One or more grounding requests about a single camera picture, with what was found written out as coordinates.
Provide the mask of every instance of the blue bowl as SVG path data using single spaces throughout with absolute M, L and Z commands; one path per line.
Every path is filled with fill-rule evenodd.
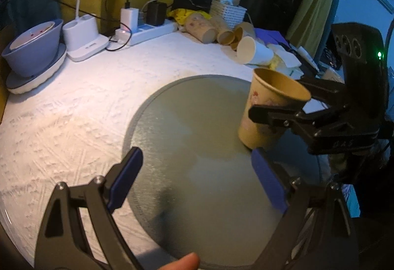
M 15 50 L 9 49 L 13 41 L 5 47 L 1 55 L 17 75 L 29 78 L 41 73 L 52 62 L 58 51 L 63 20 L 56 19 L 54 22 L 51 29 L 33 41 Z

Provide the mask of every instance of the basket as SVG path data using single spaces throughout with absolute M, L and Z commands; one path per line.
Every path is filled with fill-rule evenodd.
M 246 11 L 247 9 L 243 7 L 234 7 L 212 0 L 209 14 L 213 17 L 222 17 L 227 22 L 228 26 L 233 29 L 236 25 L 243 22 Z

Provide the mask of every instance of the power strip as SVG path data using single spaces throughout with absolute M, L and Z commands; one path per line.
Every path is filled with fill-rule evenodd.
M 156 27 L 149 24 L 143 24 L 137 28 L 137 32 L 133 33 L 127 45 L 133 46 L 135 44 L 175 32 L 177 30 L 178 24 L 170 20 L 165 20 L 164 24 Z M 118 41 L 118 43 L 124 44 L 129 39 L 129 37 L 129 31 L 120 28 L 115 30 L 115 39 Z

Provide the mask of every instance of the black power adapter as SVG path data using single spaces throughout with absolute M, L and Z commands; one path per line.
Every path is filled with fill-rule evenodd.
M 148 4 L 146 23 L 149 25 L 162 25 L 167 14 L 167 4 L 164 2 L 150 2 Z

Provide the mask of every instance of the white tablecloth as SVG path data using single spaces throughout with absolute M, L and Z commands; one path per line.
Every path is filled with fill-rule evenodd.
M 44 85 L 11 95 L 0 124 L 0 214 L 23 255 L 32 263 L 54 185 L 86 183 L 119 162 L 126 128 L 149 95 L 200 74 L 250 81 L 252 69 L 231 57 L 229 47 L 176 32 L 80 63 L 67 59 Z M 82 216 L 93 253 L 103 260 L 89 216 Z M 135 255 L 157 247 L 128 204 L 114 218 Z

